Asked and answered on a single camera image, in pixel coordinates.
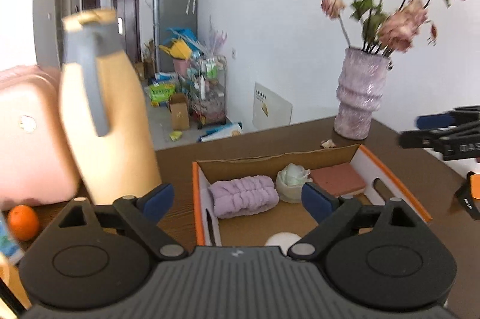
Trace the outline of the pink sponge block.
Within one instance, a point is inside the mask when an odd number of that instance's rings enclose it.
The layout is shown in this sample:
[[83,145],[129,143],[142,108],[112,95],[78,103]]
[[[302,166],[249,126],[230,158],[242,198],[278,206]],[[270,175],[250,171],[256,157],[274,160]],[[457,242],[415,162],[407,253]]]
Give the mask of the pink sponge block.
[[366,182],[349,164],[336,164],[312,170],[310,178],[321,189],[330,195],[358,195],[366,188]]

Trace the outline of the orange black small box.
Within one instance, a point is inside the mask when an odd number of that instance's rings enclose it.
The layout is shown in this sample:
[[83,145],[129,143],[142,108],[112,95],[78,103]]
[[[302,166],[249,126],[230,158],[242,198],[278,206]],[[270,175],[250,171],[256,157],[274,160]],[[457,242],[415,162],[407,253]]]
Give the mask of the orange black small box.
[[479,175],[468,172],[464,183],[455,192],[459,205],[474,220],[479,221]]

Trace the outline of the red cardboard box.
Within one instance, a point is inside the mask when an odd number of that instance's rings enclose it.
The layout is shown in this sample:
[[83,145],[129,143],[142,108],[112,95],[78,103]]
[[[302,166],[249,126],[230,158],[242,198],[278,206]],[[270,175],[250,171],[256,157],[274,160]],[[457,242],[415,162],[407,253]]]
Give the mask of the red cardboard box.
[[[404,200],[421,219],[431,215],[412,192],[364,145],[312,152],[290,152],[236,160],[196,161],[192,164],[193,210],[199,246],[262,246],[278,233],[304,236],[317,222],[301,204],[301,189],[317,170],[334,170],[326,185],[329,194],[354,195],[366,205],[383,205],[391,197]],[[279,201],[255,215],[219,218],[210,188],[216,182],[268,176]]]

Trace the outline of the purple ceramic vase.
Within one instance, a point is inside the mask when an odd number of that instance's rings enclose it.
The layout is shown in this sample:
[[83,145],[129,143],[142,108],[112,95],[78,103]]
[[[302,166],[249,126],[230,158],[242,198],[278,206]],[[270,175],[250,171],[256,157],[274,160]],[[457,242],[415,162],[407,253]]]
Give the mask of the purple ceramic vase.
[[368,137],[373,114],[382,103],[390,64],[385,56],[346,49],[336,90],[339,106],[334,131],[338,135],[351,140]]

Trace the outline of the yellow thermos jug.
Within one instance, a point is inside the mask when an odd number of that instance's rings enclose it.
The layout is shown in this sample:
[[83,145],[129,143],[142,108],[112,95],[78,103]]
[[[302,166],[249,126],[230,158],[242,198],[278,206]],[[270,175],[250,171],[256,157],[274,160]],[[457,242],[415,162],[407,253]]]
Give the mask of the yellow thermos jug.
[[67,16],[59,110],[95,204],[142,197],[161,183],[142,84],[120,41],[116,12]]

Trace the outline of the pink suitcase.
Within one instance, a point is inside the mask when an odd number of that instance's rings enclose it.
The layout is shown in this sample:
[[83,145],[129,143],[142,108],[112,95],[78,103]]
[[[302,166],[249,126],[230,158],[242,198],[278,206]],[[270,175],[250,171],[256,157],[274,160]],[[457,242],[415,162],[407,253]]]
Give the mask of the pink suitcase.
[[1,72],[1,210],[61,203],[80,174],[59,115],[60,71],[38,65]]

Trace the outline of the small cardboard box on floor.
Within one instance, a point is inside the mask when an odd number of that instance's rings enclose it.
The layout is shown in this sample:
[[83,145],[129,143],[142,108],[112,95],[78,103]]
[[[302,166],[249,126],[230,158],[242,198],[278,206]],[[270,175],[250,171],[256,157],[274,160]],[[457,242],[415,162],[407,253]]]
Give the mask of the small cardboard box on floor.
[[187,131],[190,127],[188,99],[183,93],[175,93],[169,97],[168,108],[171,113],[172,129]]

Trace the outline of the orange fruit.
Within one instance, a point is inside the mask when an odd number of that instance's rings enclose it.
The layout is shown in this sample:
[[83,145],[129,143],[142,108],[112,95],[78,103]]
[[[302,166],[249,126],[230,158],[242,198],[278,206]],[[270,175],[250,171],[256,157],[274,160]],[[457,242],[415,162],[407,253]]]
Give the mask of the orange fruit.
[[38,236],[41,225],[38,215],[27,205],[17,205],[7,215],[10,232],[20,242],[27,242]]

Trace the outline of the grey refrigerator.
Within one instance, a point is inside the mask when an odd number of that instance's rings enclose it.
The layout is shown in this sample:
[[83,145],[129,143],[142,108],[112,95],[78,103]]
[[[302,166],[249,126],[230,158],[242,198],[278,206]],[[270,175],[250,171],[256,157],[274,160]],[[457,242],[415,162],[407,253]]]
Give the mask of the grey refrigerator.
[[171,56],[160,49],[160,45],[165,45],[173,36],[169,29],[190,29],[197,33],[197,15],[192,9],[186,13],[187,4],[193,3],[194,0],[152,0],[154,65],[157,73],[174,71]]

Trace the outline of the white wall board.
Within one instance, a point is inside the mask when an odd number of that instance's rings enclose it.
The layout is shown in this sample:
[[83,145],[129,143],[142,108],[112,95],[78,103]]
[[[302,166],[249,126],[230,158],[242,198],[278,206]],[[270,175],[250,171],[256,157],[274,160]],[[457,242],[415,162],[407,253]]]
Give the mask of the white wall board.
[[252,124],[264,131],[290,125],[293,105],[267,87],[255,83]]

